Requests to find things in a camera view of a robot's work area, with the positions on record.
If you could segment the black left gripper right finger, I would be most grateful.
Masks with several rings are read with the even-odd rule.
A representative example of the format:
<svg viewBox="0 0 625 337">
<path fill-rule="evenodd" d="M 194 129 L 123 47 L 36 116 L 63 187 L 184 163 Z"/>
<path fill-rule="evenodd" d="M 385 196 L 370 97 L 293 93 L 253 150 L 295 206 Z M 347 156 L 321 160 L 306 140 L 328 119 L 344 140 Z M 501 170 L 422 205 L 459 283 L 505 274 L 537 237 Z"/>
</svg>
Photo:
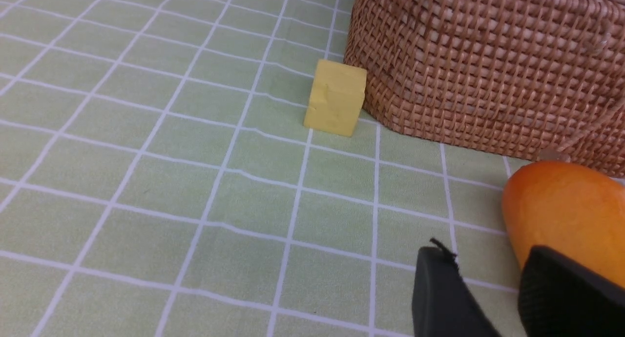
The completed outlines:
<svg viewBox="0 0 625 337">
<path fill-rule="evenodd" d="M 547 246 L 523 266 L 518 312 L 529 337 L 622 337 L 625 291 Z"/>
</svg>

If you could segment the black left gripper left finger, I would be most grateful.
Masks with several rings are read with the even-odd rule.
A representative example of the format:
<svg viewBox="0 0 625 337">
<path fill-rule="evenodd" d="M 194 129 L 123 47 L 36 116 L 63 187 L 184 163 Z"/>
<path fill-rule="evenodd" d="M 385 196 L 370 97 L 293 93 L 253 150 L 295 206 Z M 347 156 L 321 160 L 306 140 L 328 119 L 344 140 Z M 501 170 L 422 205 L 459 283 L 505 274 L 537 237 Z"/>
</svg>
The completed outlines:
<svg viewBox="0 0 625 337">
<path fill-rule="evenodd" d="M 456 254 L 435 238 L 417 255 L 412 297 L 416 337 L 499 337 L 460 275 Z"/>
</svg>

